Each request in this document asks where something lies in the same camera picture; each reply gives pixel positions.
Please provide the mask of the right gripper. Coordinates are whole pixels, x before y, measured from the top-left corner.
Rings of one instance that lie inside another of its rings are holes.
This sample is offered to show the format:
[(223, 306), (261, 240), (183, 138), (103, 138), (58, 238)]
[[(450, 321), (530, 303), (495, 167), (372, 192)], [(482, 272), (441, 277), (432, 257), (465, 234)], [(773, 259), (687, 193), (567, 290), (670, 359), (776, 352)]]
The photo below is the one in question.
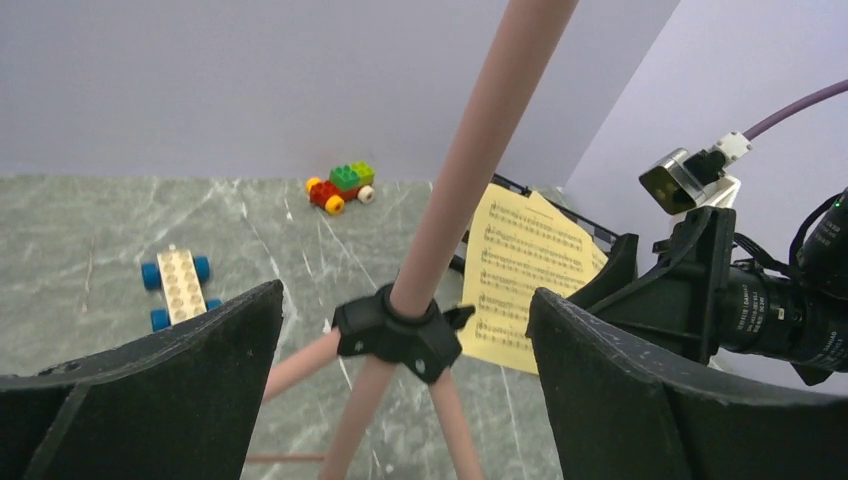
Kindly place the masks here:
[(568, 300), (702, 365), (720, 345), (787, 361), (810, 386), (845, 373), (847, 302), (760, 269), (729, 269), (735, 224), (733, 209), (689, 211), (640, 278), (639, 236), (621, 235), (600, 272)]

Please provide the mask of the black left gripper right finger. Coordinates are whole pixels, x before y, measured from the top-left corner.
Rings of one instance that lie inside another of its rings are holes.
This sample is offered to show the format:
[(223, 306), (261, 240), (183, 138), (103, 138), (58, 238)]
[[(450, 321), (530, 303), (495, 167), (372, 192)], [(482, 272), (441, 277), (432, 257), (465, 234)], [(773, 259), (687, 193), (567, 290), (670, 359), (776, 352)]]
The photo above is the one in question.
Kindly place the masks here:
[(539, 289), (529, 326), (568, 479), (843, 479), (847, 401), (679, 357)]

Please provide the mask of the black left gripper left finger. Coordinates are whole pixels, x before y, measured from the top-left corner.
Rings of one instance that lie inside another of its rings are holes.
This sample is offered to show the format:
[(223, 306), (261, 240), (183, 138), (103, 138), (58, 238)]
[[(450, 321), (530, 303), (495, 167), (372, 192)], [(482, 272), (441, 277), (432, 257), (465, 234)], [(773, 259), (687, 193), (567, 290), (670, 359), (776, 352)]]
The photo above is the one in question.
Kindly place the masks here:
[(237, 479), (284, 287), (32, 376), (1, 379), (5, 479)]

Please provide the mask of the yellow sheet music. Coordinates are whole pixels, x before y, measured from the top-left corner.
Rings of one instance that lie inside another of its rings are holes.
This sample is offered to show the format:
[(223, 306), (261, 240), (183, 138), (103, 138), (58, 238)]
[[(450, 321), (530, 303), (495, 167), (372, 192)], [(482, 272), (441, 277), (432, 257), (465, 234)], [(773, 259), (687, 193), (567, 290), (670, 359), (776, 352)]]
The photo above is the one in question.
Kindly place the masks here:
[(553, 216), (553, 229), (560, 237), (560, 242), (569, 244), (568, 249), (580, 257), (587, 275), (594, 278), (607, 263), (607, 255), (596, 245), (593, 237), (539, 192), (532, 191), (529, 200), (535, 202), (544, 213)]
[(553, 216), (535, 202), (489, 185), (472, 218), (462, 301), (476, 308), (460, 331), (465, 355), (534, 374), (526, 331), (534, 292), (568, 297), (593, 278), (580, 257), (561, 243)]

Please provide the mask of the pink music stand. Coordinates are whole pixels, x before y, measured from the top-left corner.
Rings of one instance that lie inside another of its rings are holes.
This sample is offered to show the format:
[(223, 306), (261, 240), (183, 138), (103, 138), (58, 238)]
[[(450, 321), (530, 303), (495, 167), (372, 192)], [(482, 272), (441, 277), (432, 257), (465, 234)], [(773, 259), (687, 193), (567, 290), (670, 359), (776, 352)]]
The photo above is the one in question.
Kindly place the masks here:
[[(578, 1), (510, 1), (391, 292), (402, 316), (421, 317), (503, 157)], [(337, 328), (271, 369), (263, 400), (337, 357)], [(345, 479), (395, 364), (367, 356), (323, 459), (319, 479)], [(484, 479), (450, 370), (429, 393), (458, 479)]]

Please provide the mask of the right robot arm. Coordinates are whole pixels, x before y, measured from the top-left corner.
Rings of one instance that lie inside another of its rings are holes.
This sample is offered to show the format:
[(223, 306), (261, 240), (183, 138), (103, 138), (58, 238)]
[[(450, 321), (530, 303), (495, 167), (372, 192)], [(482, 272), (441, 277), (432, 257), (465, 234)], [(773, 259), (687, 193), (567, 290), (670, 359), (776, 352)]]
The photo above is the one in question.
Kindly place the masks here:
[(808, 385), (847, 369), (847, 197), (800, 225), (789, 259), (735, 229), (730, 208), (690, 211), (636, 272), (638, 239), (614, 244), (601, 272), (571, 296), (595, 317), (701, 364), (719, 350), (789, 362)]

